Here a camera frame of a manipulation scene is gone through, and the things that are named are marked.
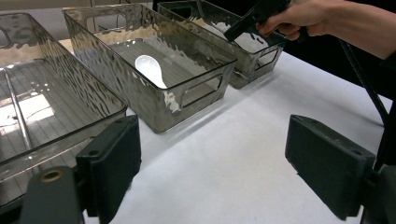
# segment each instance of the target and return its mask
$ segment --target black cable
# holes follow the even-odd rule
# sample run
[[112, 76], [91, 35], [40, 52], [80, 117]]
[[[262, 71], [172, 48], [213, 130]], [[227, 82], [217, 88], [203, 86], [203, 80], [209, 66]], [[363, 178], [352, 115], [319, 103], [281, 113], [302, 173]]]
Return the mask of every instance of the black cable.
[[367, 76], [364, 73], [364, 70], [361, 67], [361, 64], [359, 63], [358, 59], [356, 58], [352, 47], [345, 42], [344, 40], [339, 39], [341, 43], [341, 47], [344, 50], [344, 53], [346, 54], [350, 65], [352, 66], [353, 70], [355, 71], [355, 74], [358, 76], [359, 81], [361, 82], [361, 85], [366, 89], [367, 93], [369, 94], [371, 100], [373, 101], [376, 110], [379, 113], [379, 116], [381, 116], [382, 123], [384, 124], [384, 127], [387, 127], [387, 120], [388, 120], [388, 112], [387, 109], [384, 107], [382, 104], [381, 99], [379, 99], [378, 94], [376, 94], [373, 86], [371, 85], [370, 81], [368, 80]]

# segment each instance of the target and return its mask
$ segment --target white tabletop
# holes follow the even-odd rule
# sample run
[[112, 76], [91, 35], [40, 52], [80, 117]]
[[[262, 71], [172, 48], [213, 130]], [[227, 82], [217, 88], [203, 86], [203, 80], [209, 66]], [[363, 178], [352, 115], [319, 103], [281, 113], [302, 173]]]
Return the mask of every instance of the white tabletop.
[[373, 152], [383, 132], [365, 89], [283, 52], [268, 78], [166, 133], [140, 120], [141, 170], [111, 223], [359, 223], [338, 219], [285, 159], [290, 114]]

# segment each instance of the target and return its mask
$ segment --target clear plastic bin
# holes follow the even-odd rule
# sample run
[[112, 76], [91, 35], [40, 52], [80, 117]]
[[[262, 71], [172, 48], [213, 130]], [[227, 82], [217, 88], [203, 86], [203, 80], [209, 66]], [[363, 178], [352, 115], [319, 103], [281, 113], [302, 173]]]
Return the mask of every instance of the clear plastic bin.
[[[235, 57], [140, 4], [70, 8], [64, 16], [79, 57], [155, 133], [220, 100]], [[148, 55], [163, 85], [136, 69]]]
[[0, 208], [75, 156], [127, 105], [29, 14], [0, 15]]
[[273, 71], [287, 43], [287, 38], [278, 33], [262, 37], [254, 24], [230, 43], [223, 33], [241, 17], [206, 1], [202, 1], [201, 8], [197, 1], [161, 2], [158, 12], [235, 55], [238, 61], [230, 84], [236, 89]]

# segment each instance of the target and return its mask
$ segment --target black handheld tool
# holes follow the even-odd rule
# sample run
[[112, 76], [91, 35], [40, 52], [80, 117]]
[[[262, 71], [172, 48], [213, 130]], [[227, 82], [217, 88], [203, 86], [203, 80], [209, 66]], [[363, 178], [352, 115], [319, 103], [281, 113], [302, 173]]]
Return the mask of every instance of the black handheld tool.
[[[228, 41], [233, 42], [235, 39], [246, 31], [246, 29], [256, 22], [264, 23], [272, 15], [285, 10], [290, 4], [290, 0], [260, 0], [258, 1], [240, 21], [234, 23], [225, 33], [224, 36]], [[299, 42], [308, 36], [304, 27], [300, 31]]]

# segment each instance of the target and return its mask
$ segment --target human hand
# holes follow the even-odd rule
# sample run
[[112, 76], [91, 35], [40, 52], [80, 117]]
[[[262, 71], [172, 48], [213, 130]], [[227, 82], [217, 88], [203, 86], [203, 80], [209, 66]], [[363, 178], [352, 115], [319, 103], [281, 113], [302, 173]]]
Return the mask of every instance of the human hand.
[[287, 39], [295, 40], [300, 36], [300, 28], [305, 26], [308, 35], [326, 35], [326, 22], [331, 17], [328, 10], [343, 0], [293, 0], [284, 11], [270, 17], [264, 24], [256, 24], [263, 36], [274, 30], [284, 34]]

